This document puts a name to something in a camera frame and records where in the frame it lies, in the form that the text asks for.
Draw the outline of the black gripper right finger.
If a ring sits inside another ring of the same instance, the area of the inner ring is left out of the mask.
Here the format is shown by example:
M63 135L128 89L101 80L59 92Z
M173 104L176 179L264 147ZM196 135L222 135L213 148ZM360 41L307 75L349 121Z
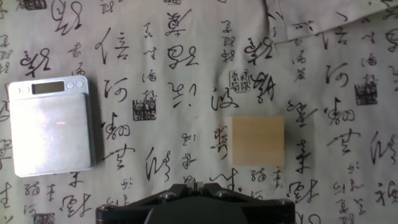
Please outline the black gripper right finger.
M295 223L295 204L289 199L260 200L223 188L216 183L197 186L197 194L200 197L208 197L213 202L234 205L238 211L234 212L232 208L227 208L227 214L235 217L241 212L248 223Z

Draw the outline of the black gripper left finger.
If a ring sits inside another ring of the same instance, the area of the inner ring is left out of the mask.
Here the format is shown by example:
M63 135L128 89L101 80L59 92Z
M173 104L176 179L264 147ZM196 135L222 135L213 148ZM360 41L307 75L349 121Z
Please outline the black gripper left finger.
M171 188L125 206L103 204L96 208L96 224L145 223L153 208L198 196L198 184L173 184Z

